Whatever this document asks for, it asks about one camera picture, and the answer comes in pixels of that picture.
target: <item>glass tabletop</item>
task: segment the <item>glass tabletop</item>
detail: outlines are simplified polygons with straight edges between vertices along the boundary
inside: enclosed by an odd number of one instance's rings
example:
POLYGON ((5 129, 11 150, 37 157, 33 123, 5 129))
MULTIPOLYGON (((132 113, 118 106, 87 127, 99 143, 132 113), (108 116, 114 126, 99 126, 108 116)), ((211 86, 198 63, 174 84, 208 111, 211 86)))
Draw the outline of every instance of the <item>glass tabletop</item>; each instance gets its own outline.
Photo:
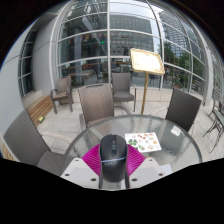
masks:
POLYGON ((105 119, 82 132, 72 142, 64 158, 63 172, 74 158, 82 158, 91 148, 100 144, 105 135, 125 138, 125 133, 155 132, 162 150, 142 153, 153 157, 161 165, 170 164, 176 172, 202 162, 200 150, 193 138, 174 123, 149 115, 123 115, 105 119))

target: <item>paper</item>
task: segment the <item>paper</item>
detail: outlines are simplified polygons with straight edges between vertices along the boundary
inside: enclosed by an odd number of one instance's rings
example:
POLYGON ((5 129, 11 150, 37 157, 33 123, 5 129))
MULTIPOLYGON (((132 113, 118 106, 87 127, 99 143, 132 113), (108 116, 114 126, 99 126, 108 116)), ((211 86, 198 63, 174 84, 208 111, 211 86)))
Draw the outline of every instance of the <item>paper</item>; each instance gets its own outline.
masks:
POLYGON ((125 134, 125 140, 127 144, 133 146, 141 153, 162 149, 155 132, 127 133, 125 134))

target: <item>black computer mouse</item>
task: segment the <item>black computer mouse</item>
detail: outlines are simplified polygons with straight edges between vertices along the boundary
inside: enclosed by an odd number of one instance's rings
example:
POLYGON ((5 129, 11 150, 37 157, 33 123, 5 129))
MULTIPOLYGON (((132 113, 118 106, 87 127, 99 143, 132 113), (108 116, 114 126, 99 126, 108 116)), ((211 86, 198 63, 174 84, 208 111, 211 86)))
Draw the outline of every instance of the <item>black computer mouse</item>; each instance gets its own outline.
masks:
POLYGON ((103 179, 120 182, 125 178, 127 144, 118 135, 106 135, 100 143, 100 157, 103 179))

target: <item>table leg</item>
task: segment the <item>table leg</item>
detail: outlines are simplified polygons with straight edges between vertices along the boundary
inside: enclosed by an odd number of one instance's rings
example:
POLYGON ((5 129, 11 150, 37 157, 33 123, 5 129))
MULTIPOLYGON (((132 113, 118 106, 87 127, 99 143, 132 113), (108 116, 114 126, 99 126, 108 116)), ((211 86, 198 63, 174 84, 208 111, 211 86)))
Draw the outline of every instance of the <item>table leg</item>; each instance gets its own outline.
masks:
POLYGON ((219 143, 219 139, 220 137, 222 136, 222 133, 223 133, 223 129, 219 132, 218 136, 217 136, 217 139, 216 139, 216 142, 215 142, 215 145, 214 145, 214 148, 212 149, 212 151, 210 153, 213 152, 213 150, 215 149, 215 147, 218 145, 219 143))
POLYGON ((209 132, 209 133, 211 133, 211 131, 213 131, 215 128, 216 128, 216 119, 215 119, 215 121, 214 121, 214 123, 212 124, 212 126, 208 129, 208 131, 206 131, 205 132, 205 134, 203 135, 203 137, 209 132))

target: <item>patio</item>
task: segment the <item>patio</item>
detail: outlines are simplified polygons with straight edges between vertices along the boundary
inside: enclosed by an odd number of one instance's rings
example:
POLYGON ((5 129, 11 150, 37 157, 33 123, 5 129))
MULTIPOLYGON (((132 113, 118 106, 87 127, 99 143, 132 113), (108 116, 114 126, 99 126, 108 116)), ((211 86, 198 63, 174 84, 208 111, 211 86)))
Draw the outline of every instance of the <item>patio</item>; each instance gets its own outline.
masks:
MULTIPOLYGON (((115 103, 115 105, 121 104, 122 106, 127 107, 131 113, 140 114, 141 112, 141 101, 136 101, 135 112, 133 112, 133 102, 128 103, 115 103)), ((145 115, 150 115, 153 111, 164 107, 169 106, 169 102, 146 102, 145 104, 145 115)), ((204 133, 211 127, 215 116, 212 114, 208 116, 212 111, 213 101, 211 101, 209 106, 202 106, 199 110, 197 118, 195 120, 195 125, 192 126, 189 134, 193 135, 192 137, 196 141, 199 149, 201 150, 203 162, 210 160, 215 160, 224 157, 224 136, 221 137, 218 146, 212 151, 218 131, 215 129, 210 134, 207 134, 203 137, 204 133)), ((62 106, 57 107, 58 113, 55 114, 53 109, 46 115, 43 123, 37 126, 37 129, 40 131, 45 131, 54 134, 61 134, 71 139, 74 139, 80 132, 80 122, 79 114, 82 113, 81 103, 73 104, 73 112, 69 110, 68 104, 63 104, 62 106)), ((167 110, 160 111, 156 116, 165 118, 167 110)), ((120 108, 115 108, 115 116, 126 114, 125 111, 122 111, 120 108)), ((53 137, 43 136, 43 139, 47 145, 51 148, 53 152, 64 154, 65 150, 68 148, 69 143, 64 142, 53 137)))

